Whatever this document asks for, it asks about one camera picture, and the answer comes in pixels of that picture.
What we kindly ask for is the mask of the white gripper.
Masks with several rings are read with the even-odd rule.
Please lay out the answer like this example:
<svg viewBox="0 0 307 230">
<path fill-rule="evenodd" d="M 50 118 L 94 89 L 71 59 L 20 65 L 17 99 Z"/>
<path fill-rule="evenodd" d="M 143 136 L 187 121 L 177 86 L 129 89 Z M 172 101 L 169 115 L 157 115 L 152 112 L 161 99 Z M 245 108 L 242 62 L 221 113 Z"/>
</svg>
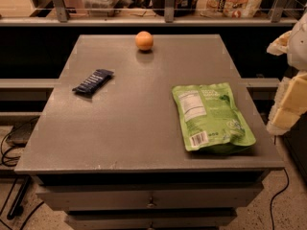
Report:
<svg viewBox="0 0 307 230">
<path fill-rule="evenodd" d="M 290 66 L 299 71 L 307 71 L 307 13 L 296 22 L 292 31 L 282 34 L 272 42 L 267 52 L 275 56 L 287 53 Z M 306 112 L 307 73 L 298 73 L 291 79 L 284 77 L 274 97 L 267 131 L 271 135 L 283 135 Z"/>
</svg>

